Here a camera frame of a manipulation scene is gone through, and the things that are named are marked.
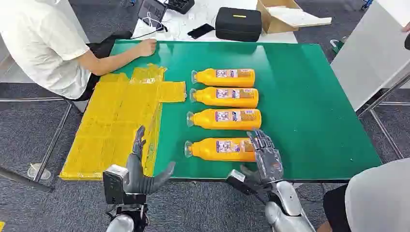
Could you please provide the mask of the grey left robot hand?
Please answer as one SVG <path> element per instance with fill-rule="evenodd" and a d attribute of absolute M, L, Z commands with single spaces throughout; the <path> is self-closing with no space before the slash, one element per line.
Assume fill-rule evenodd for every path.
<path fill-rule="evenodd" d="M 152 194 L 164 186 L 172 176 L 176 163 L 170 162 L 165 170 L 156 176 L 146 176 L 143 173 L 142 152 L 146 140 L 143 139 L 145 127 L 138 128 L 129 154 L 126 168 L 129 171 L 129 184 L 126 187 L 129 193 Z"/>

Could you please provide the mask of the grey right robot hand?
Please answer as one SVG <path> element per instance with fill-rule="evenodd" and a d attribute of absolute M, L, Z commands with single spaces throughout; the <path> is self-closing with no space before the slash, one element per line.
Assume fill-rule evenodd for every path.
<path fill-rule="evenodd" d="M 279 150 L 275 148 L 270 136 L 260 129 L 247 131 L 247 136 L 254 148 L 258 169 L 251 171 L 246 166 L 241 165 L 240 172 L 247 178 L 262 185 L 281 180 L 283 177 L 283 164 Z"/>

